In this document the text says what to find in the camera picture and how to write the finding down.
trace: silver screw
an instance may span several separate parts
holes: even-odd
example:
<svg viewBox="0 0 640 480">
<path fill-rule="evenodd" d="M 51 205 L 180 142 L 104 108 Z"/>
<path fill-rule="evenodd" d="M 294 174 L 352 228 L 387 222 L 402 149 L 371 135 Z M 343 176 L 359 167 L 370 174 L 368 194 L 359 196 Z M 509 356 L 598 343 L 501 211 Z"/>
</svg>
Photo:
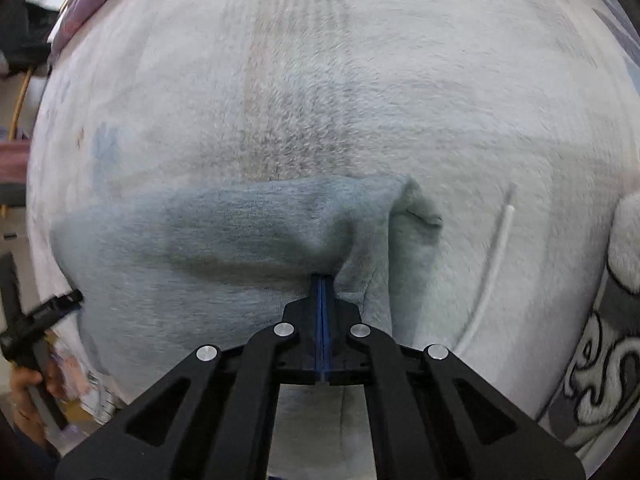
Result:
<svg viewBox="0 0 640 480">
<path fill-rule="evenodd" d="M 273 332 L 275 335 L 279 335 L 280 337 L 286 337 L 288 335 L 293 334 L 293 325 L 291 323 L 278 323 L 273 327 Z"/>
<path fill-rule="evenodd" d="M 211 345 L 201 346 L 196 352 L 196 357 L 201 361 L 211 361 L 212 359 L 215 359 L 217 355 L 218 350 L 215 346 Z"/>
<path fill-rule="evenodd" d="M 431 359 L 437 359 L 438 361 L 442 361 L 446 356 L 449 355 L 449 349 L 443 345 L 431 345 L 427 348 L 427 354 Z"/>
<path fill-rule="evenodd" d="M 354 337 L 366 337 L 371 333 L 371 329 L 365 324 L 358 323 L 351 327 L 350 332 Z"/>
</svg>

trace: black tool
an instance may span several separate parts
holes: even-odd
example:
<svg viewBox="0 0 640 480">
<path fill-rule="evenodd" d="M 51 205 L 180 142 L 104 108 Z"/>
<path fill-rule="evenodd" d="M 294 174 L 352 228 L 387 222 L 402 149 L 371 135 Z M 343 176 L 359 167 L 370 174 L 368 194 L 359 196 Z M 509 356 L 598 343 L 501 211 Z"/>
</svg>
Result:
<svg viewBox="0 0 640 480">
<path fill-rule="evenodd" d="M 191 353 L 57 480 L 264 480 L 280 384 L 362 384 L 379 479 L 584 480 L 578 458 L 441 345 L 397 345 L 312 277 L 246 345 Z"/>
<path fill-rule="evenodd" d="M 8 361 L 18 366 L 42 372 L 48 358 L 45 332 L 67 314 L 80 308 L 82 294 L 73 290 L 64 296 L 51 298 L 29 314 L 22 311 L 20 288 L 11 253 L 0 256 L 0 295 L 7 329 L 0 334 L 0 349 Z M 45 422 L 64 430 L 68 421 L 56 399 L 43 382 L 32 390 L 33 401 Z"/>
</svg>

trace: triangular cutout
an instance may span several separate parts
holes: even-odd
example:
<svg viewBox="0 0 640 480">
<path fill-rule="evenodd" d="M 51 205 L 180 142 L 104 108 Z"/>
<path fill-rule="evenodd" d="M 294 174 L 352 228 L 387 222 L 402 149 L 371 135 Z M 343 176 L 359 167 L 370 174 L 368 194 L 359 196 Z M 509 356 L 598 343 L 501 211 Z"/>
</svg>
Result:
<svg viewBox="0 0 640 480">
<path fill-rule="evenodd" d="M 130 421 L 127 433 L 152 446 L 162 446 L 190 385 L 187 378 L 177 380 Z"/>
<path fill-rule="evenodd" d="M 487 446 L 517 430 L 515 422 L 467 381 L 456 379 L 454 384 L 482 444 Z"/>
</svg>

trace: dark sleeve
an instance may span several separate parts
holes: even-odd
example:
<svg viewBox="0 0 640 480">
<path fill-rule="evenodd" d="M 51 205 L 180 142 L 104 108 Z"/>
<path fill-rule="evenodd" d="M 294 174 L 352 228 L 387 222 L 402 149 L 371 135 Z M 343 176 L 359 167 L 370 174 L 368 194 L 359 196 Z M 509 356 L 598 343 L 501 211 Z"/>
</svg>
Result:
<svg viewBox="0 0 640 480">
<path fill-rule="evenodd" d="M 53 480 L 56 467 L 60 462 L 60 453 L 49 442 L 47 449 L 42 449 L 38 444 L 20 431 L 20 428 L 14 426 L 15 437 L 20 445 L 28 453 L 31 459 L 46 473 L 46 480 Z"/>
</svg>

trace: white cord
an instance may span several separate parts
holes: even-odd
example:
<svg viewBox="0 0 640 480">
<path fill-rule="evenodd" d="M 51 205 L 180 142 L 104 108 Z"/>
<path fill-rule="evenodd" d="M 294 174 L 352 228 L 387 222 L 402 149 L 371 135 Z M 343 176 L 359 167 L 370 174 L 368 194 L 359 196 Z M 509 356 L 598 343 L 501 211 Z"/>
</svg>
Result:
<svg viewBox="0 0 640 480">
<path fill-rule="evenodd" d="M 495 243 L 494 253 L 492 254 L 489 271 L 486 274 L 486 278 L 482 282 L 482 292 L 480 293 L 480 298 L 478 299 L 478 305 L 471 317 L 471 320 L 467 323 L 465 327 L 465 331 L 462 334 L 462 337 L 456 344 L 456 347 L 453 351 L 455 355 L 460 357 L 467 349 L 471 340 L 476 335 L 478 331 L 478 327 L 480 326 L 480 322 L 484 317 L 484 313 L 486 312 L 489 306 L 489 300 L 491 299 L 491 294 L 494 291 L 495 282 L 498 279 L 498 273 L 500 272 L 500 266 L 502 265 L 502 260 L 504 259 L 504 253 L 506 252 L 507 242 L 509 241 L 509 236 L 511 234 L 511 225 L 513 224 L 513 214 L 516 209 L 511 204 L 513 201 L 514 190 L 510 193 L 510 197 L 507 203 L 504 206 L 504 211 L 502 213 L 502 221 L 500 222 L 500 228 L 498 229 L 498 238 Z"/>
</svg>

